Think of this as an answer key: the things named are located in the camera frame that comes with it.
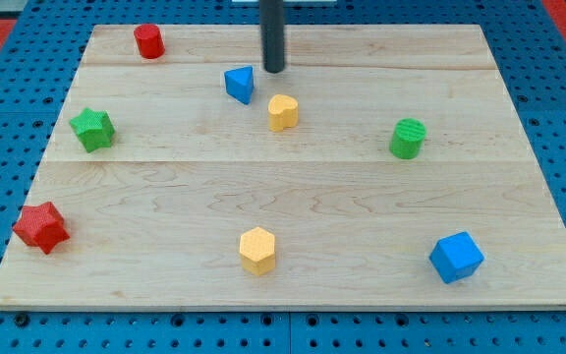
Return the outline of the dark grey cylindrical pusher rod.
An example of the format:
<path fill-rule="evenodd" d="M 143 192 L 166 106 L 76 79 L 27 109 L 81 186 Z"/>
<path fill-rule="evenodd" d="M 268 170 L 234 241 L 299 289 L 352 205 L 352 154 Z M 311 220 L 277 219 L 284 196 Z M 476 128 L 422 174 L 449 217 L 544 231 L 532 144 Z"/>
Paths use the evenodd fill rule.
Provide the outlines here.
<path fill-rule="evenodd" d="M 285 12 L 282 0 L 259 0 L 262 62 L 266 72 L 285 69 Z"/>

